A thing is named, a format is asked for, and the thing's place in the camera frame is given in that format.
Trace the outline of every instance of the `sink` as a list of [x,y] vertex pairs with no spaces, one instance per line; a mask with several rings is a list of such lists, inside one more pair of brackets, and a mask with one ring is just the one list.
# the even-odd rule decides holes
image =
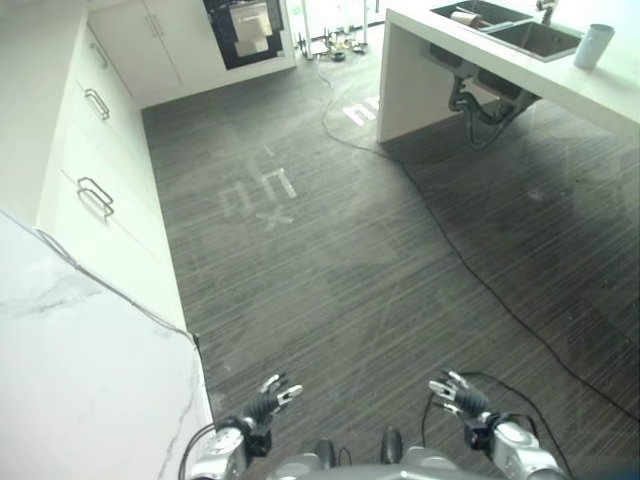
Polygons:
[[516,12],[515,10],[500,7],[482,0],[468,0],[465,2],[454,3],[452,5],[435,8],[431,11],[438,15],[442,15],[443,17],[451,18],[451,14],[459,8],[482,15],[482,20],[492,25],[491,27],[479,28],[478,30],[480,31],[490,31],[498,25],[513,24],[532,18],[530,15],[525,13]]
[[580,43],[578,34],[536,22],[513,25],[487,35],[543,62],[574,53]]

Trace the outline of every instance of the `white cabinet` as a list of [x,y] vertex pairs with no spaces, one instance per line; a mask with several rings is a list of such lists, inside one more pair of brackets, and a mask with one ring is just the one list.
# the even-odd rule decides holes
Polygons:
[[89,13],[100,43],[141,107],[295,66],[285,0],[283,56],[227,70],[202,0],[138,0]]
[[101,47],[87,28],[38,223],[88,270],[184,326],[140,111]]
[[182,83],[162,43],[162,26],[143,2],[96,10],[89,21],[131,95],[139,97]]
[[145,0],[145,3],[185,84],[215,79],[225,72],[202,0]]

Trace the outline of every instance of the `gray carpet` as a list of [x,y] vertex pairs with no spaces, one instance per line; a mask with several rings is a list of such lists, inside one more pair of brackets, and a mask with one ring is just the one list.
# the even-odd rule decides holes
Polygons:
[[[248,477],[321,436],[358,463],[377,459],[388,424],[417,443],[427,382],[443,367],[484,370],[529,395],[576,473],[637,467],[638,424],[559,367],[463,265],[427,205],[505,304],[638,416],[638,145],[541,101],[482,152],[459,120],[382,149],[375,121],[358,126],[342,111],[377,94],[372,50],[145,111],[216,416],[274,372],[305,386]],[[320,121],[331,99],[334,135],[404,166],[329,139]],[[478,385],[498,408],[531,412]],[[457,420],[434,410],[427,430],[464,468],[497,474],[461,447]]]

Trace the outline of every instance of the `kitchen island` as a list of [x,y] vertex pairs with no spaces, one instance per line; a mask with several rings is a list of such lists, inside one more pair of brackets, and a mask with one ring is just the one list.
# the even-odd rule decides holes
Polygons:
[[[453,75],[424,58],[433,44],[624,137],[640,139],[640,54],[616,35],[592,71],[573,55],[542,62],[433,13],[454,2],[410,2],[388,9],[377,140],[392,140],[456,113],[448,108]],[[562,25],[561,18],[554,23]],[[491,94],[471,85],[481,103]]]

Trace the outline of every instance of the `black cable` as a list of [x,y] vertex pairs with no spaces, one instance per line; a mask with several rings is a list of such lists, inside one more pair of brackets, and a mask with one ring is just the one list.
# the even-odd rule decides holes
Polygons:
[[204,437],[207,433],[210,433],[215,429],[216,429],[215,423],[210,423],[202,427],[191,437],[191,440],[189,440],[189,443],[187,443],[187,446],[184,449],[184,453],[182,454],[182,459],[180,460],[180,468],[178,468],[178,480],[185,480],[185,473],[187,470],[187,460],[189,458],[189,453],[191,453],[191,450],[193,450],[193,447],[195,447],[196,443],[198,443],[198,441],[202,437]]
[[506,382],[500,380],[497,377],[494,377],[493,375],[489,375],[488,373],[484,373],[484,372],[461,372],[460,375],[462,375],[463,377],[469,377],[469,378],[472,378],[472,377],[483,377],[485,379],[488,379],[488,380],[490,380],[492,382],[497,383],[498,385],[500,385],[505,390],[510,391],[511,393],[517,395],[522,400],[527,402],[531,406],[531,408],[533,408],[535,410],[536,414],[538,415],[538,418],[540,418],[540,421],[544,425],[544,428],[547,430],[547,433],[549,434],[549,437],[551,438],[551,441],[553,442],[553,445],[556,447],[556,450],[558,451],[558,455],[560,455],[560,458],[562,459],[562,462],[564,463],[565,467],[567,467],[567,473],[569,474],[569,476],[571,478],[573,478],[573,472],[571,471],[571,467],[569,467],[569,462],[567,462],[567,458],[564,456],[564,453],[563,453],[562,449],[560,448],[560,445],[558,444],[558,441],[556,440],[556,437],[553,435],[553,432],[551,431],[551,427],[549,426],[549,423],[547,423],[547,420],[544,418],[544,415],[542,415],[542,412],[540,411],[540,409],[536,406],[535,403],[533,403],[533,400],[531,400],[524,393],[522,393],[521,391],[515,389],[511,385],[507,384]]
[[[330,84],[330,88],[333,90],[333,84],[331,84],[331,82],[329,81]],[[387,160],[391,160],[393,162],[396,162],[397,164],[399,164],[402,168],[402,170],[404,171],[405,175],[407,176],[407,178],[409,179],[409,181],[413,184],[413,186],[415,187],[415,189],[418,191],[418,193],[420,194],[420,196],[422,197],[422,199],[424,200],[424,206],[427,209],[427,212],[429,212],[429,215],[431,215],[431,217],[433,218],[434,222],[436,223],[436,227],[438,228],[438,230],[440,231],[440,234],[443,236],[443,238],[445,239],[445,241],[449,244],[449,247],[451,247],[451,249],[453,250],[453,252],[455,253],[455,255],[458,257],[458,259],[460,260],[460,262],[462,263],[462,265],[467,269],[467,271],[478,281],[478,283],[480,283],[494,298],[495,300],[502,306],[502,308],[504,308],[504,310],[516,321],[520,324],[520,326],[522,328],[524,328],[529,334],[531,334],[534,338],[536,338],[546,349],[547,351],[551,354],[551,356],[556,360],[556,362],[558,362],[558,364],[560,365],[560,367],[562,367],[562,369],[569,374],[569,376],[573,377],[575,380],[577,380],[578,382],[580,382],[583,386],[587,387],[589,390],[593,391],[594,393],[596,393],[597,395],[599,395],[600,397],[602,397],[604,400],[606,400],[611,406],[617,408],[621,413],[623,413],[624,415],[626,415],[627,417],[629,417],[632,420],[635,420],[636,422],[640,423],[640,418],[636,417],[634,414],[632,414],[630,411],[628,411],[627,409],[625,409],[622,405],[620,405],[618,402],[616,402],[613,398],[611,398],[609,395],[607,395],[606,393],[604,393],[602,390],[598,389],[597,387],[595,387],[594,385],[592,385],[591,383],[589,383],[587,380],[583,379],[580,375],[578,375],[576,372],[574,372],[565,362],[564,360],[562,360],[562,358],[560,357],[560,355],[553,349],[553,347],[544,339],[542,338],[542,336],[536,332],[533,328],[531,328],[529,325],[527,325],[524,320],[522,320],[512,309],[511,307],[509,307],[504,300],[502,300],[502,298],[498,295],[498,293],[485,281],[483,280],[476,272],[475,270],[473,270],[473,268],[471,268],[471,266],[467,263],[467,260],[464,258],[464,256],[462,255],[462,252],[460,252],[460,250],[458,250],[458,247],[456,247],[456,245],[453,243],[453,240],[451,240],[451,238],[449,237],[449,235],[447,234],[446,230],[444,229],[444,227],[442,226],[442,223],[440,222],[440,219],[436,216],[435,212],[433,211],[433,209],[431,208],[431,206],[429,205],[429,203],[426,201],[426,197],[424,195],[424,192],[422,191],[422,188],[420,188],[420,186],[418,185],[418,183],[411,177],[411,175],[409,174],[409,171],[406,168],[406,165],[404,162],[390,156],[387,155],[385,153],[379,152],[377,150],[374,150],[372,148],[367,148],[367,147],[363,147],[360,145],[356,145],[354,143],[348,142],[347,140],[343,140],[341,138],[336,137],[333,133],[331,133],[331,131],[329,130],[329,127],[326,124],[326,116],[327,113],[329,112],[329,107],[333,104],[334,102],[334,98],[331,99],[331,101],[329,101],[329,103],[327,103],[327,106],[324,109],[323,115],[322,115],[322,127],[324,128],[324,131],[326,133],[326,135],[331,138],[332,140],[351,147],[351,148],[355,148],[357,150],[363,150],[363,151],[367,151],[367,152],[371,152],[381,158],[385,158]]]
[[349,465],[353,465],[353,459],[351,458],[351,452],[347,447],[340,447],[338,450],[338,465],[342,465],[342,453],[347,455],[347,460],[349,461]]
[[429,409],[431,408],[431,404],[433,403],[433,397],[435,397],[435,393],[431,392],[431,395],[429,395],[429,400],[427,400],[427,405],[424,407],[424,412],[422,413],[422,423],[421,428],[420,428],[420,436],[422,438],[422,446],[424,448],[427,448],[427,435],[426,435],[426,429],[427,429],[427,415],[429,415]]
[[535,435],[536,438],[540,438],[538,435],[538,426],[536,425],[535,420],[531,415],[525,415],[524,413],[509,413],[507,414],[509,417],[513,418],[526,418],[529,421],[529,427],[531,428],[531,433]]

